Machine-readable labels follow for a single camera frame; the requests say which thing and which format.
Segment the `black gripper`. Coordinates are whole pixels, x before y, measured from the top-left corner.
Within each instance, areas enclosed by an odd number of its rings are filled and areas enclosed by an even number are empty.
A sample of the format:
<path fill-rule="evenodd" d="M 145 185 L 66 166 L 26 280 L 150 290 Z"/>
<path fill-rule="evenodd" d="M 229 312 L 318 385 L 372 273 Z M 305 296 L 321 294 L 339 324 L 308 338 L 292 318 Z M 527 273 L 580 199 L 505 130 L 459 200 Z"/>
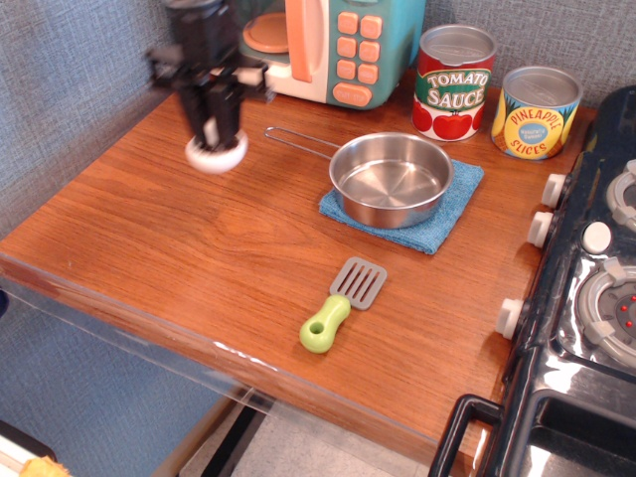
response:
<path fill-rule="evenodd" d="M 231 9 L 168 9 L 172 43 L 149 50 L 152 84 L 162 88 L 177 83 L 201 85 L 208 77 L 237 81 L 249 97 L 265 102 L 275 98 L 267 85 L 267 64 L 245 56 L 239 47 L 241 32 Z M 208 88 L 180 86 L 177 89 L 190 128 L 199 145 L 209 147 L 205 125 L 210 118 Z M 232 149 L 238 141 L 241 97 L 231 88 L 212 91 L 216 120 L 216 149 Z"/>

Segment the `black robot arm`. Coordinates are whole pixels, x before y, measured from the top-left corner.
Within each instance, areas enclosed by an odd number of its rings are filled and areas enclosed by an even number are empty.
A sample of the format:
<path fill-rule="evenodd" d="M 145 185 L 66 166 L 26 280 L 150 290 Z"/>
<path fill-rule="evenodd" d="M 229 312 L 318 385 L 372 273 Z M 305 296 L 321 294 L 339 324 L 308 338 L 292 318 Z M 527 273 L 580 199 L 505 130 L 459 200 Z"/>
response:
<path fill-rule="evenodd" d="M 238 145 L 247 95 L 273 99 L 265 62 L 239 50 L 239 26 L 228 1 L 166 1 L 173 43 L 148 51 L 151 81 L 179 94 L 195 145 L 221 152 Z"/>

